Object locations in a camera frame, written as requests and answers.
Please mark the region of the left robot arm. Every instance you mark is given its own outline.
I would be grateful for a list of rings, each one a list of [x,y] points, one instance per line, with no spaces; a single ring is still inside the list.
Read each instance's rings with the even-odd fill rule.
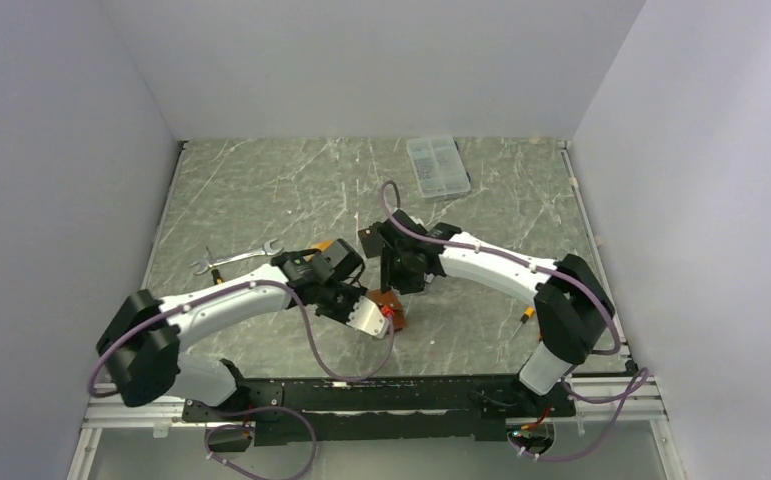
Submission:
[[[179,295],[156,298],[146,289],[129,295],[97,342],[99,367],[128,407],[165,395],[208,405],[233,420],[248,406],[248,392],[229,360],[189,354],[200,340],[245,320],[298,307],[374,338],[389,319],[352,275],[364,261],[342,239],[324,250],[283,252],[238,278]]]

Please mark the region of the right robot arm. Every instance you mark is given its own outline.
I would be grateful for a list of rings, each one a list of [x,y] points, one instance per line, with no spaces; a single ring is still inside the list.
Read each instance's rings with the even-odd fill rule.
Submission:
[[[454,277],[502,292],[535,311],[540,340],[517,373],[512,401],[535,415],[551,390],[596,353],[604,333],[616,334],[615,307],[588,263],[518,254],[484,242],[454,225],[426,229],[402,210],[375,223],[381,284],[401,294],[425,289],[430,277]]]

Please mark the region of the brown leather card holder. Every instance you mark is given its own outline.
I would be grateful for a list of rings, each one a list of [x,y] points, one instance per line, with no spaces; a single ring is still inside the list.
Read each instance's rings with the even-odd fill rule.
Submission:
[[[399,332],[407,326],[404,307],[393,290],[369,290],[367,297],[383,314],[390,314],[394,330]]]

